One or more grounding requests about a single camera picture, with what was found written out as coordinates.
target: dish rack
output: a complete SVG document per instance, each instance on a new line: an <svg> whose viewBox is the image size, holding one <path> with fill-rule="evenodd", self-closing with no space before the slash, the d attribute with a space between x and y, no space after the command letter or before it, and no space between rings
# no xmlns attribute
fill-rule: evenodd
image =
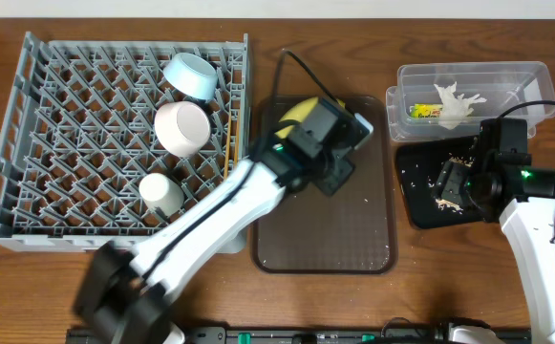
<svg viewBox="0 0 555 344"><path fill-rule="evenodd" d="M209 61L219 77L203 105L210 140L187 159L166 152L153 129L162 104L187 100L162 74L182 52ZM175 221L246 153L249 59L247 35L242 43L44 43L27 32L0 136L0 245L85 251L112 240L127 248ZM170 218L148 209L139 194L140 180L152 172L185 195ZM223 251L244 245L242 231Z"/></svg>

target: plastic tray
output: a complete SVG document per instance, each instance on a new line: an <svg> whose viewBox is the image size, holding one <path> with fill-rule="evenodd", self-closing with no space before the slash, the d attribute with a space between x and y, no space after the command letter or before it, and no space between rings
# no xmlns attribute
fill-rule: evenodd
<svg viewBox="0 0 555 344"><path fill-rule="evenodd" d="M168 154L153 130L162 104L186 99L162 75L180 52L205 58L219 76L204 105L211 138L189 159ZM129 247L167 226L245 154L250 72L247 35L243 43L46 44L28 32L0 137L0 245L82 251L114 240ZM139 195L149 172L170 176L185 194L171 218L153 213Z"/></svg>
<svg viewBox="0 0 555 344"><path fill-rule="evenodd" d="M275 123L309 97L278 97ZM332 197L310 184L260 218L252 258L269 273L381 274L394 267L397 244L390 139L385 106L374 97L343 100L374 127L350 159L355 171Z"/></svg>
<svg viewBox="0 0 555 344"><path fill-rule="evenodd" d="M415 104L441 104L435 84L447 87L457 82L455 95L487 99L473 104L474 112L454 129L438 124L438 118L412 118ZM480 122L495 118L517 104L532 100L555 100L548 68L542 62L469 62L405 65L398 70L398 86L386 93L390 136L395 141L442 140L477 135ZM536 124L555 117L555 106L522 108L511 117L527 120L528 137L536 135Z"/></svg>

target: white cup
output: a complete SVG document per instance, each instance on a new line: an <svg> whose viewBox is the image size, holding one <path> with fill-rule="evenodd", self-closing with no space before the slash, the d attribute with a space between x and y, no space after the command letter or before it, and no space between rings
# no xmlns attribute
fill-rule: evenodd
<svg viewBox="0 0 555 344"><path fill-rule="evenodd" d="M207 143L211 125L201 107L189 101L180 101L159 108L154 119L154 131L169 153L187 158Z"/></svg>
<svg viewBox="0 0 555 344"><path fill-rule="evenodd" d="M149 208L171 216L183 205L183 191L160 173L150 173L139 183L139 193Z"/></svg>

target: black tray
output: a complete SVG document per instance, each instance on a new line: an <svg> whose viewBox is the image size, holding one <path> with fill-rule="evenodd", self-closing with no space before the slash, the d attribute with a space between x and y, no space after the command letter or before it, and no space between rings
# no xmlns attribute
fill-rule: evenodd
<svg viewBox="0 0 555 344"><path fill-rule="evenodd" d="M475 137L422 142L401 146L395 167L409 219L419 229L453 226L481 221L477 211L440 209L430 185L437 182L444 162L452 157L469 161Z"/></svg>
<svg viewBox="0 0 555 344"><path fill-rule="evenodd" d="M309 97L278 97L276 123ZM380 274L395 265L394 191L385 106L374 97L344 97L374 126L350 159L356 169L332 197L314 185L288 196L253 229L252 258L269 273Z"/></svg>

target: paper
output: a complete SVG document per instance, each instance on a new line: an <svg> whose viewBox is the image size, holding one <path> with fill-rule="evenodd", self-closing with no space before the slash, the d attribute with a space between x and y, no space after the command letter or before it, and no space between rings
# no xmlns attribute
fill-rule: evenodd
<svg viewBox="0 0 555 344"><path fill-rule="evenodd" d="M479 98L480 95L474 95L466 99L464 99L464 94L456 97L454 93L456 92L457 85L457 82L444 88L437 84L434 85L437 88L440 101L442 101L442 111L438 118L438 124L449 130L457 127L463 118L475 111L470 105L487 101L483 97Z"/></svg>

